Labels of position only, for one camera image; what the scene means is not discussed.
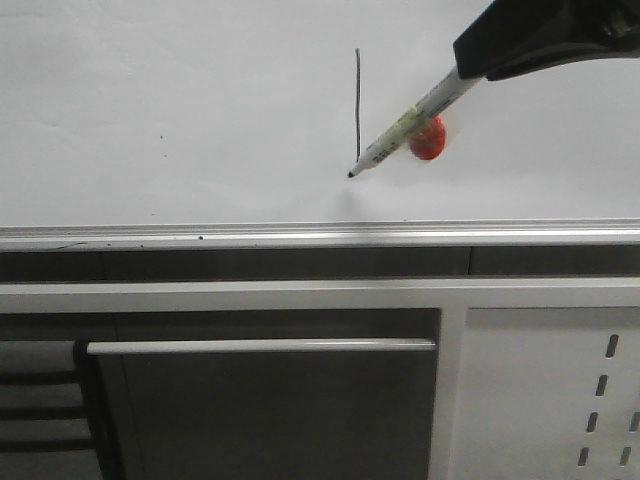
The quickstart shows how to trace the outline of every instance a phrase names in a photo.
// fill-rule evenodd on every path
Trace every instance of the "whiteboard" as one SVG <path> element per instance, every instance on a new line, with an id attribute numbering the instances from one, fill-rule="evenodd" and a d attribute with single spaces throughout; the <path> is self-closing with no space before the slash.
<path id="1" fill-rule="evenodd" d="M 640 218 L 640 62 L 482 82 L 348 180 L 488 0 L 3 0 L 0 227 Z"/>

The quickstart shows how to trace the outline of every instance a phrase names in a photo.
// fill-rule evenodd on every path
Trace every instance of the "metal handle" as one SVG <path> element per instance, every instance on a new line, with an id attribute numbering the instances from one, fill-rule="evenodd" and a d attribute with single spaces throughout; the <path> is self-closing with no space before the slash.
<path id="1" fill-rule="evenodd" d="M 232 352 L 415 352 L 436 350 L 424 338 L 302 338 L 277 340 L 195 340 L 166 342 L 92 342 L 89 355 Z"/>

